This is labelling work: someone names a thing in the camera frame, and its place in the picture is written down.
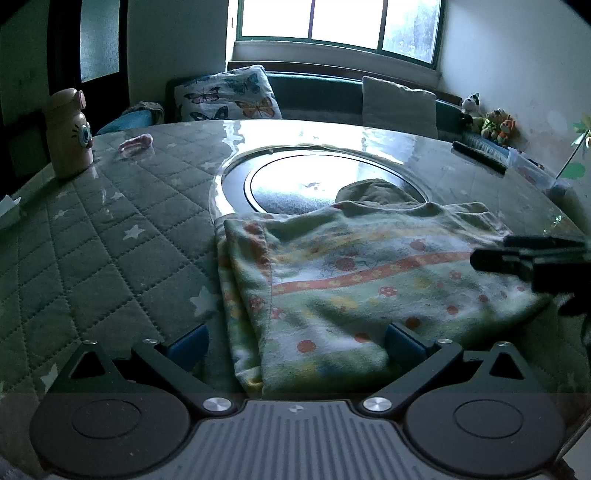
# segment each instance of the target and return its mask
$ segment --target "pink bottle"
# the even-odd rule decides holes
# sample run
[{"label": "pink bottle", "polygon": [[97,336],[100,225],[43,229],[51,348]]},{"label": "pink bottle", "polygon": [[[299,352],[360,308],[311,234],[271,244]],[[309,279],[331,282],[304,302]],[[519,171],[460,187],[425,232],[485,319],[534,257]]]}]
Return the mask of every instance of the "pink bottle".
[{"label": "pink bottle", "polygon": [[54,93],[43,108],[51,163],[59,179],[72,177],[92,164],[92,133],[81,112],[85,107],[82,91],[68,88]]}]

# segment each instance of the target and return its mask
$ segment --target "gray ribbed plate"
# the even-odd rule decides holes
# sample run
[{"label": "gray ribbed plate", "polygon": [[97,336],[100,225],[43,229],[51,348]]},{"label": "gray ribbed plate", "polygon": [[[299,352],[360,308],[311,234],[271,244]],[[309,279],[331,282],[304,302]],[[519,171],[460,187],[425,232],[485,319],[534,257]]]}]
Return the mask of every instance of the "gray ribbed plate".
[{"label": "gray ribbed plate", "polygon": [[187,447],[145,480],[443,480],[385,420],[344,401],[251,400],[226,419],[203,421]]}]

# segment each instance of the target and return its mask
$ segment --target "cartoon eye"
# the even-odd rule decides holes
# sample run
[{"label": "cartoon eye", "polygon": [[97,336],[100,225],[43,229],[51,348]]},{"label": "cartoon eye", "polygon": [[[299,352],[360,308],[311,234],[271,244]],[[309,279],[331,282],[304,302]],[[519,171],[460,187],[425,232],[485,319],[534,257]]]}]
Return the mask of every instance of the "cartoon eye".
[{"label": "cartoon eye", "polygon": [[80,127],[80,131],[78,132],[78,142],[80,142],[80,146],[86,148],[90,139],[90,128],[88,125],[82,125]]}]

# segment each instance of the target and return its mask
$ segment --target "red stripe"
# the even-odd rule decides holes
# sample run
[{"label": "red stripe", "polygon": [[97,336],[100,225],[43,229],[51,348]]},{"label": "red stripe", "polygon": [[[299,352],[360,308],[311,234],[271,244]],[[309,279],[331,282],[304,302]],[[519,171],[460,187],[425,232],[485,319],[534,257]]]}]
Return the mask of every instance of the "red stripe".
[{"label": "red stripe", "polygon": [[394,263],[380,265],[360,272],[354,272],[341,277],[323,278],[322,280],[291,281],[273,286],[272,295],[283,295],[300,290],[323,290],[327,288],[348,287],[367,283],[380,278],[391,277],[424,265],[469,260],[471,252],[443,252],[438,254],[416,255],[398,260]]}]

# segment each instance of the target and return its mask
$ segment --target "quilted tablecloth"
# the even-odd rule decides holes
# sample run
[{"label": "quilted tablecloth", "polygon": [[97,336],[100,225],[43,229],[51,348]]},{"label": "quilted tablecloth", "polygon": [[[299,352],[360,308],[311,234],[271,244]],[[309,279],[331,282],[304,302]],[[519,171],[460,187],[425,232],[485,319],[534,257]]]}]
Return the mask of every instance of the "quilted tablecloth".
[{"label": "quilted tablecloth", "polygon": [[[118,154],[121,141],[146,131],[153,150]],[[483,201],[517,233],[579,233],[519,175],[509,172],[502,191],[502,179],[452,156],[449,144],[413,135],[297,121],[189,122],[101,135],[91,168],[60,182],[46,167],[16,195],[19,223],[0,231],[0,455],[42,475],[28,424],[85,339],[126,350],[206,322],[210,351],[196,374],[220,392],[238,390],[217,280],[212,178],[244,151],[315,142],[383,153],[430,183],[437,201]],[[515,341],[524,342],[552,391],[569,383],[580,389],[588,372],[577,324],[557,322],[552,312],[540,318]]]}]

